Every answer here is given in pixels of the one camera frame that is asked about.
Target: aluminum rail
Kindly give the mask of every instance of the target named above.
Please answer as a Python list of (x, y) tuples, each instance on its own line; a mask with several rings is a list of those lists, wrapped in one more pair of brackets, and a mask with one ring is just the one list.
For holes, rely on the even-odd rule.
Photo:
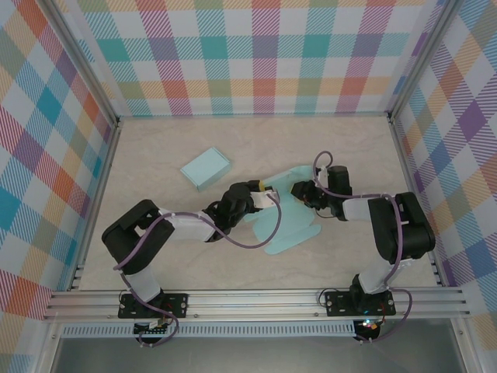
[[(451, 319), (469, 317), (470, 312), (460, 288), (408, 288), (413, 306), (410, 319)], [(185, 320), (189, 322), (316, 321), (353, 320), (366, 316), (328, 317), (317, 302), (321, 289), (167, 291), (189, 294)], [(120, 291), (55, 292), (45, 314), (50, 322), (126, 322), (117, 318)], [(404, 293), (394, 293), (400, 319), (408, 307)], [(150, 321), (130, 319), (130, 322)]]

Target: light blue cloth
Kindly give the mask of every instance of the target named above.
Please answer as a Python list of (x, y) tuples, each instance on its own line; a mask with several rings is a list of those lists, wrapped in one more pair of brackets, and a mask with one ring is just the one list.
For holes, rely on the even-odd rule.
[[(315, 219), (315, 213), (290, 193), (292, 186), (296, 182), (310, 179), (312, 179), (312, 167), (298, 166), (285, 173), (263, 180), (266, 187), (273, 187), (273, 189), (278, 190), (283, 213), (280, 229), (269, 245), (266, 246), (266, 253), (270, 255), (281, 253), (314, 237), (321, 231), (320, 225), (311, 225)], [(255, 214), (248, 214), (244, 219), (245, 221), (255, 220), (253, 226), (255, 237), (262, 242), (274, 230), (278, 219), (278, 210), (274, 207), (266, 208)]]

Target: plaid wall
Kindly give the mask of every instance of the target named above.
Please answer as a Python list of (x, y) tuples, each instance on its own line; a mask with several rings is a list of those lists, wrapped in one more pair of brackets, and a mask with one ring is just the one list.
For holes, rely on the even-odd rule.
[(0, 0), (0, 372), (69, 275), (110, 125), (34, 0)]
[(416, 43), (414, 49), (412, 50), (411, 56), (409, 57), (408, 63), (404, 68), (404, 71), (402, 72), (401, 78), (398, 80), (397, 85), (395, 86), (394, 93), (391, 95), (390, 100), (388, 101), (388, 106), (387, 110), (391, 111), (393, 105), (395, 104), (395, 101), (398, 98), (398, 94), (402, 90), (402, 87), (404, 87), (405, 80), (411, 73), (412, 69), (414, 68), (415, 63), (418, 60), (419, 53), (423, 49), (423, 47), (426, 44), (426, 41), (428, 40), (428, 35), (432, 31), (433, 27), (436, 24), (436, 21), (438, 20), (438, 17), (440, 13), (443, 10), (443, 6), (446, 4), (447, 0), (437, 0), (435, 8), (432, 11), (432, 14), (429, 16), (428, 22), (426, 23), (421, 36), (418, 39), (418, 42)]
[(408, 62), (416, 30), (422, 32), (422, 10), (435, 6), (434, 0), (58, 3), (116, 111), (133, 116), (385, 111), (401, 78), (402, 66), (396, 68)]
[(466, 0), (399, 117), (451, 285), (497, 371), (497, 1)]

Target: wire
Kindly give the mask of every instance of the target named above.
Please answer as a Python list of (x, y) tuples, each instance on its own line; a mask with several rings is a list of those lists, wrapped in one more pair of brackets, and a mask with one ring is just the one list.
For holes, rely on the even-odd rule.
[(133, 259), (133, 257), (138, 253), (138, 251), (140, 251), (140, 248), (142, 247), (142, 245), (144, 244), (145, 240), (150, 235), (152, 230), (155, 228), (155, 226), (159, 222), (161, 222), (163, 219), (169, 218), (169, 217), (174, 216), (174, 215), (189, 216), (191, 218), (197, 218), (197, 219), (203, 221), (204, 223), (206, 223), (207, 225), (209, 225), (217, 233), (219, 233), (221, 236), (223, 236), (227, 241), (231, 242), (233, 245), (236, 245), (238, 247), (242, 247), (243, 249), (258, 249), (259, 247), (263, 247), (265, 244), (269, 243), (269, 241), (271, 241), (273, 239), (273, 237), (276, 235), (276, 233), (278, 232), (278, 229), (280, 228), (280, 224), (281, 224), (281, 214), (282, 214), (281, 213), (281, 206), (280, 206), (280, 203), (278, 202), (278, 200), (276, 200), (276, 198), (271, 197), (269, 194), (267, 195), (267, 197), (272, 202), (274, 202), (274, 204), (276, 205), (276, 208), (278, 209), (278, 220), (276, 221), (276, 226), (274, 227), (273, 232), (269, 235), (269, 237), (267, 239), (265, 239), (261, 243), (258, 243), (256, 245), (246, 245), (244, 243), (237, 242), (237, 241), (231, 239), (230, 237), (228, 237), (228, 235), (226, 233), (224, 233), (223, 231), (221, 231), (212, 221), (204, 218), (202, 215), (198, 215), (198, 214), (195, 214), (193, 212), (168, 212), (167, 214), (163, 214), (163, 215), (159, 216), (158, 218), (156, 218), (152, 222), (152, 224), (150, 224), (150, 226), (147, 228), (147, 231), (141, 236), (140, 240), (138, 241), (138, 244), (134, 247), (133, 251), (131, 251), (131, 253), (126, 258), (124, 258), (124, 260), (121, 263), (118, 263), (116, 266), (114, 266), (113, 269), (120, 270), (122, 267), (124, 267), (126, 264), (128, 264), (130, 262), (130, 260)]
[[(167, 214), (159, 216), (158, 218), (156, 218), (152, 222), (152, 224), (150, 224), (150, 226), (147, 228), (147, 231), (141, 236), (140, 240), (138, 241), (138, 244), (134, 247), (134, 249), (131, 251), (131, 253), (126, 258), (124, 258), (124, 260), (122, 262), (118, 263), (113, 269), (114, 270), (120, 270), (122, 267), (124, 267), (126, 264), (128, 264), (130, 262), (130, 260), (132, 260), (133, 257), (138, 253), (138, 251), (140, 251), (140, 248), (142, 247), (142, 245), (144, 244), (145, 240), (147, 239), (148, 235), (150, 235), (150, 233), (154, 229), (154, 227), (160, 221), (162, 221), (163, 219), (169, 218), (169, 217), (174, 216), (174, 215), (178, 215), (178, 216), (190, 216), (192, 218), (197, 218), (197, 219), (203, 221), (204, 223), (206, 223), (207, 225), (209, 225), (211, 228), (213, 228), (216, 232), (218, 232), (221, 236), (223, 236), (226, 240), (228, 240), (229, 242), (233, 243), (234, 245), (242, 247), (243, 249), (258, 249), (259, 247), (264, 246), (269, 241), (271, 241), (271, 239), (273, 239), (273, 237), (278, 232), (278, 229), (280, 228), (280, 224), (281, 224), (281, 215), (282, 215), (282, 212), (281, 212), (280, 203), (278, 201), (279, 200), (279, 196), (278, 196), (278, 198), (273, 198), (270, 195), (268, 195), (267, 197), (272, 202), (274, 202), (274, 204), (276, 205), (276, 208), (278, 209), (278, 219), (276, 221), (276, 226), (274, 227), (274, 230), (269, 235), (269, 237), (267, 239), (265, 239), (264, 241), (262, 241), (261, 243), (258, 243), (257, 245), (245, 245), (243, 243), (237, 242), (237, 241), (229, 238), (228, 235), (226, 235), (226, 233), (224, 233), (223, 231), (221, 231), (214, 223), (212, 223), (211, 221), (207, 220), (206, 218), (204, 218), (201, 215), (195, 214), (193, 212), (169, 212)], [(124, 283), (128, 287), (129, 292), (134, 296), (134, 298), (140, 304), (142, 304), (143, 306), (151, 309), (152, 311), (156, 311), (156, 312), (161, 313), (162, 315), (164, 315), (164, 316), (172, 319), (175, 322), (175, 328), (172, 331), (172, 333), (169, 336), (162, 337), (156, 343), (145, 343), (141, 339), (141, 335), (143, 333), (138, 334), (138, 340), (139, 340), (141, 346), (157, 347), (157, 346), (160, 346), (161, 344), (164, 344), (164, 343), (168, 342), (169, 340), (171, 340), (174, 337), (174, 335), (179, 330), (179, 321), (178, 321), (178, 318), (176, 316), (174, 316), (171, 312), (167, 312), (167, 311), (165, 311), (163, 309), (158, 309), (157, 307), (154, 307), (153, 305), (149, 305), (147, 302), (145, 302), (143, 299), (141, 299), (138, 296), (138, 294), (133, 290), (133, 288), (131, 287), (129, 281), (126, 279), (126, 276), (122, 272), (120, 273), (120, 275), (121, 275), (121, 278), (123, 279)]]
[(316, 215), (318, 217), (320, 217), (321, 219), (331, 219), (331, 218), (336, 218), (336, 216), (333, 216), (333, 215), (329, 215), (329, 216), (323, 216), (321, 214), (318, 213), (318, 210), (316, 210)]
[(121, 292), (119, 293), (119, 304), (122, 305), (122, 301), (121, 301), (121, 295), (123, 295), (123, 293), (126, 291), (126, 289), (124, 290), (121, 290)]
[[(318, 174), (316, 173), (316, 169), (317, 169), (317, 165), (318, 165), (318, 161), (319, 159), (323, 156), (323, 155), (327, 155), (329, 157), (329, 163), (328, 165), (326, 166), (327, 168), (329, 166), (332, 165), (333, 163), (333, 155), (331, 152), (327, 151), (327, 150), (324, 150), (322, 152), (320, 152), (318, 155), (316, 155), (316, 158), (314, 160), (314, 162), (312, 163), (312, 169), (314, 170), (313, 171), (313, 175), (312, 175), (312, 179), (314, 180), (314, 182), (316, 183), (316, 185), (318, 185), (321, 190), (323, 192), (325, 192), (326, 194), (330, 195), (330, 196), (333, 196), (333, 197), (338, 197), (338, 198), (345, 198), (345, 199), (352, 199), (352, 198), (386, 198), (390, 201), (393, 209), (394, 209), (394, 213), (395, 213), (395, 222), (397, 224), (397, 257), (395, 258), (395, 263), (394, 263), (394, 266), (392, 267), (391, 271), (388, 273), (388, 275), (385, 277), (383, 283), (384, 283), (384, 286), (387, 288), (387, 290), (391, 290), (391, 291), (396, 291), (396, 292), (403, 292), (403, 293), (406, 293), (408, 298), (409, 298), (409, 304), (408, 304), (408, 308), (407, 308), (407, 311), (405, 312), (404, 314), (404, 317), (401, 319), (401, 321), (393, 328), (391, 329), (388, 333), (384, 334), (383, 336), (379, 336), (377, 339), (375, 340), (369, 340), (371, 343), (373, 342), (379, 342), (381, 340), (384, 340), (385, 338), (388, 338), (389, 336), (391, 336), (392, 334), (394, 334), (395, 332), (397, 332), (405, 323), (405, 320), (408, 318), (409, 314), (411, 313), (411, 309), (412, 309), (412, 294), (406, 290), (406, 289), (400, 289), (400, 288), (390, 288), (390, 286), (388, 285), (388, 281), (392, 278), (392, 276), (395, 274), (395, 272), (397, 271), (398, 269), (398, 266), (400, 265), (401, 263), (401, 259), (402, 259), (402, 250), (404, 249), (404, 236), (403, 236), (403, 232), (402, 232), (402, 219), (401, 219), (401, 212), (399, 211), (398, 209), (398, 205), (397, 203), (395, 202), (395, 199), (390, 195), (390, 194), (386, 194), (386, 193), (383, 193), (383, 194), (355, 194), (355, 195), (347, 195), (347, 194), (338, 194), (338, 193), (333, 193), (332, 191), (328, 190), (327, 188), (325, 188), (320, 182), (319, 182), (319, 179), (318, 179)], [(362, 336), (358, 336), (361, 340), (366, 340), (364, 337)]]
[(381, 323), (385, 324), (385, 316), (386, 316), (385, 306), (383, 305), (383, 303), (380, 303), (380, 306), (381, 306), (381, 311), (383, 312), (383, 319), (381, 320)]
[(321, 291), (321, 293), (319, 293), (319, 296), (318, 296), (318, 304), (319, 304), (321, 307), (324, 307), (324, 308), (326, 308), (326, 305), (323, 305), (323, 304), (321, 303), (321, 297), (323, 296), (323, 294), (324, 294), (324, 293), (325, 293), (325, 291), (327, 291), (327, 290), (339, 291), (339, 289), (335, 289), (335, 288), (326, 288), (326, 289), (323, 289), (323, 290)]
[(140, 303), (141, 305), (147, 307), (148, 309), (151, 309), (152, 311), (156, 311), (156, 312), (161, 313), (165, 317), (170, 318), (170, 319), (172, 319), (172, 321), (175, 322), (175, 327), (174, 327), (174, 330), (172, 331), (172, 333), (169, 334), (168, 336), (162, 337), (156, 343), (145, 343), (141, 339), (141, 336), (144, 334), (144, 332), (139, 333), (138, 334), (138, 341), (140, 342), (140, 345), (152, 348), (152, 347), (158, 347), (161, 344), (164, 344), (164, 343), (168, 342), (169, 340), (171, 340), (175, 336), (175, 334), (178, 332), (178, 330), (179, 330), (179, 321), (178, 321), (178, 318), (176, 316), (174, 316), (171, 312), (167, 312), (167, 311), (165, 311), (163, 309), (158, 309), (157, 307), (154, 307), (153, 305), (149, 305), (146, 301), (144, 301), (143, 299), (141, 299), (138, 296), (138, 294), (131, 287), (131, 284), (129, 283), (129, 281), (126, 279), (126, 276), (124, 276), (124, 274), (122, 274), (122, 273), (121, 273), (121, 278), (123, 279), (123, 281), (126, 284), (126, 286), (128, 286), (128, 288), (130, 289), (130, 293), (134, 296), (134, 298), (138, 301), (138, 303)]
[[(166, 306), (166, 307), (168, 307), (168, 308), (171, 310), (171, 312), (172, 312), (172, 311), (173, 311), (173, 309), (174, 309), (174, 308), (171, 306), (171, 303), (166, 303), (166, 304), (165, 304), (165, 306)], [(171, 321), (167, 322), (168, 320), (164, 317), (164, 318), (163, 318), (163, 321), (165, 322), (165, 324), (166, 324), (167, 326), (169, 326), (169, 325), (171, 325), (171, 324), (172, 324), (172, 319), (171, 319)]]

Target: beige table surface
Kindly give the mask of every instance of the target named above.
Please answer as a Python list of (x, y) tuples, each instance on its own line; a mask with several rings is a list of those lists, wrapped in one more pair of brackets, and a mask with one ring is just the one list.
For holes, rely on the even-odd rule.
[[(199, 193), (180, 169), (212, 146), (230, 159), (232, 169)], [(218, 200), (233, 183), (263, 180), (310, 165), (324, 149), (333, 153), (336, 165), (348, 167), (354, 193), (407, 190), (384, 117), (125, 120), (80, 289), (123, 288), (100, 236), (139, 200), (152, 199), (171, 211), (198, 211)], [(353, 276), (378, 255), (370, 223), (320, 218), (315, 222), (322, 225), (319, 235), (278, 255), (240, 249), (224, 240), (169, 242), (152, 266), (164, 289), (348, 287)], [(257, 243), (252, 224), (242, 221), (231, 237)], [(435, 286), (427, 256), (394, 284)]]

